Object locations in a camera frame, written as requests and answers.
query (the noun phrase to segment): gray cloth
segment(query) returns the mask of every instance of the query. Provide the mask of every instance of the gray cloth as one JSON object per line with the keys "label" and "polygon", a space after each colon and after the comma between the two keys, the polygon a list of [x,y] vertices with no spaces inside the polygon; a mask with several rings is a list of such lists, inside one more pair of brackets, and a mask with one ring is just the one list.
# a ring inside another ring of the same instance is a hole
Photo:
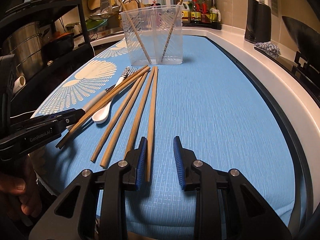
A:
{"label": "gray cloth", "polygon": [[279,55],[281,55],[279,47],[277,45],[272,44],[271,41],[258,42],[255,44],[255,46],[259,49],[262,49],[271,57],[277,58],[279,57]]}

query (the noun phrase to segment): table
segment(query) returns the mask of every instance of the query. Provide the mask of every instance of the table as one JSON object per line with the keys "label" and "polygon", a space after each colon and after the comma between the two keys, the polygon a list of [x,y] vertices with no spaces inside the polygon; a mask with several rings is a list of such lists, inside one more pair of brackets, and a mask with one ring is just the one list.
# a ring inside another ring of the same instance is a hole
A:
{"label": "table", "polygon": [[[155,239],[192,239],[195,193],[183,192],[178,183],[173,156],[176,135],[183,147],[193,150],[197,158],[214,169],[239,169],[288,225],[295,199],[293,164],[267,104],[240,69],[206,38],[183,36],[183,51],[181,65],[159,66],[151,182],[143,184],[139,192],[126,193],[128,230]],[[84,106],[101,89],[116,83],[127,66],[126,44],[120,41],[66,79],[36,115]],[[113,100],[109,116],[113,116],[126,92]],[[123,158],[141,96],[142,92],[110,165]],[[140,137],[147,135],[150,99],[151,92],[136,147]],[[88,121],[66,147],[56,149],[56,140],[32,155],[36,171],[52,190],[61,192],[85,168],[102,170],[102,153],[96,163],[90,157],[106,125]]]}

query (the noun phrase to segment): wooden chopstick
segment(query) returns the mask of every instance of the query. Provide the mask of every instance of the wooden chopstick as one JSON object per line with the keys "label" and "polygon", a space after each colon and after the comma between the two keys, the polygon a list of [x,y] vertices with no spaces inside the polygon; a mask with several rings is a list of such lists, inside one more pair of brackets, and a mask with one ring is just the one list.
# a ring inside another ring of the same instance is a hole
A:
{"label": "wooden chopstick", "polygon": [[145,73],[143,75],[143,77],[140,79],[136,90],[134,91],[132,97],[130,98],[130,100],[129,100],[128,104],[127,104],[127,106],[125,107],[125,110],[124,110],[124,112],[123,112],[123,114],[122,114],[122,116],[121,116],[121,118],[119,120],[119,123],[118,123],[114,133],[112,134],[112,137],[111,137],[111,139],[109,141],[109,144],[108,144],[108,146],[107,146],[107,148],[106,148],[106,150],[104,152],[104,155],[102,157],[102,160],[100,162],[100,166],[102,168],[106,168],[108,163],[109,163],[111,154],[112,154],[113,150],[115,149],[116,143],[118,141],[118,138],[120,136],[120,133],[122,131],[124,123],[128,118],[128,115],[129,115],[129,113],[130,113],[130,111],[132,109],[132,106],[133,106],[133,104],[134,104],[134,102],[135,102],[135,100],[136,100],[136,98],[137,98],[137,96],[138,96],[138,94],[139,94],[139,92],[141,90],[141,87],[142,87],[144,81],[146,80],[147,75],[148,75],[148,73]]}
{"label": "wooden chopstick", "polygon": [[172,25],[171,25],[171,27],[170,27],[169,35],[168,35],[168,37],[167,37],[167,41],[166,41],[166,43],[165,43],[164,50],[163,50],[163,53],[162,53],[162,57],[161,57],[160,62],[163,61],[165,52],[167,51],[167,47],[168,47],[168,44],[169,44],[169,40],[170,40],[170,38],[171,38],[171,34],[172,34],[172,31],[173,31],[173,28],[174,28],[174,23],[175,23],[176,20],[177,20],[177,17],[178,17],[179,12],[180,12],[180,10],[177,10],[177,9],[176,9],[176,14],[175,14],[175,16],[174,16],[174,18],[173,18],[173,22],[172,22]]}
{"label": "wooden chopstick", "polygon": [[150,181],[150,173],[151,173],[151,157],[152,157],[153,138],[155,133],[157,82],[158,82],[158,67],[156,67],[155,69],[155,76],[153,78],[153,85],[152,85],[148,137],[147,137],[148,147],[147,147],[147,160],[146,160],[146,163],[147,163],[146,181]]}
{"label": "wooden chopstick", "polygon": [[120,115],[122,114],[124,108],[126,107],[126,105],[128,104],[131,96],[133,95],[134,91],[136,90],[139,81],[141,80],[142,77],[139,77],[138,80],[134,83],[133,87],[130,89],[129,93],[127,94],[127,96],[125,97],[124,101],[121,103],[121,105],[119,106],[118,110],[116,111],[115,115],[113,116],[113,118],[111,119],[111,121],[109,122],[105,132],[103,133],[94,153],[92,154],[91,157],[91,161],[95,162],[104,143],[106,142],[108,136],[110,135],[112,129],[114,128],[114,126],[116,125],[116,122],[118,121]]}
{"label": "wooden chopstick", "polygon": [[141,101],[140,101],[136,116],[135,116],[135,118],[133,120],[133,125],[132,125],[132,128],[131,128],[131,132],[130,132],[130,135],[129,135],[127,148],[125,150],[123,159],[127,155],[127,152],[132,150],[133,144],[134,144],[134,142],[136,140],[139,124],[140,124],[140,121],[141,121],[141,116],[142,116],[142,113],[143,113],[143,108],[144,108],[144,106],[146,104],[146,101],[147,101],[147,97],[148,97],[148,93],[149,93],[150,86],[151,86],[151,83],[152,83],[153,75],[155,73],[155,69],[156,69],[156,67],[154,66],[152,68],[152,70],[151,70],[151,73],[150,73],[150,76],[148,78],[146,87],[145,87],[144,92],[142,94]]}
{"label": "wooden chopstick", "polygon": [[149,64],[151,64],[151,59],[150,59],[150,57],[149,57],[149,55],[148,55],[148,52],[147,52],[146,48],[144,47],[144,45],[143,45],[143,43],[142,43],[142,40],[141,40],[141,38],[140,38],[140,36],[139,36],[139,33],[138,33],[136,27],[134,26],[134,23],[132,22],[131,17],[130,17],[130,15],[128,14],[128,11],[127,11],[126,7],[124,6],[122,0],[119,0],[119,1],[120,1],[121,5],[122,5],[123,10],[125,11],[125,14],[126,14],[128,20],[129,20],[130,24],[131,24],[132,30],[133,30],[134,34],[136,35],[136,37],[137,37],[137,39],[138,39],[138,41],[139,41],[139,43],[140,43],[140,46],[141,46],[144,54],[145,54],[146,57],[147,57],[147,60],[148,60]]}
{"label": "wooden chopstick", "polygon": [[129,76],[123,80],[118,86],[114,87],[108,94],[106,94],[102,99],[100,99],[93,107],[88,110],[84,116],[70,129],[70,131],[58,142],[56,148],[61,149],[68,139],[87,121],[95,112],[101,109],[106,103],[113,99],[117,94],[119,94],[123,89],[129,86],[132,82],[136,81],[139,77],[144,75],[150,70],[150,67],[144,66],[139,69],[133,75]]}

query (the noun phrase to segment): silver bolt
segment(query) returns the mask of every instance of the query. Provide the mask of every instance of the silver bolt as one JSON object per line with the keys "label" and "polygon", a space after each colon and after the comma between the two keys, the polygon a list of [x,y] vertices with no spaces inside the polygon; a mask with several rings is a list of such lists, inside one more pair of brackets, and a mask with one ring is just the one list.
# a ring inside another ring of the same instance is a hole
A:
{"label": "silver bolt", "polygon": [[127,165],[128,165],[128,162],[125,161],[125,160],[122,160],[122,161],[119,161],[119,162],[118,162],[118,166],[119,166],[119,167],[125,167],[125,166],[127,166]]}
{"label": "silver bolt", "polygon": [[234,177],[236,177],[236,176],[238,176],[240,174],[240,172],[238,170],[236,170],[236,169],[231,170],[230,173]]}
{"label": "silver bolt", "polygon": [[84,177],[88,177],[90,175],[91,171],[90,170],[83,170],[81,172],[81,175],[84,176]]}
{"label": "silver bolt", "polygon": [[200,160],[196,160],[193,162],[193,165],[196,166],[196,167],[201,167],[203,165],[203,162],[200,161]]}

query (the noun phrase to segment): clear plastic container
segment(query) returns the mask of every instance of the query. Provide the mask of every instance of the clear plastic container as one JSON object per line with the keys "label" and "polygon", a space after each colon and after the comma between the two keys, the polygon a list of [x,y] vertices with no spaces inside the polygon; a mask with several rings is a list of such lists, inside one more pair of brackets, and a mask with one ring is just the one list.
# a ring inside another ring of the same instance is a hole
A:
{"label": "clear plastic container", "polygon": [[[178,10],[178,17],[161,61],[170,27]],[[128,11],[152,64],[175,65],[182,63],[181,5],[161,5]],[[140,43],[133,31],[126,12],[120,13],[129,58],[132,66],[149,65]]]}

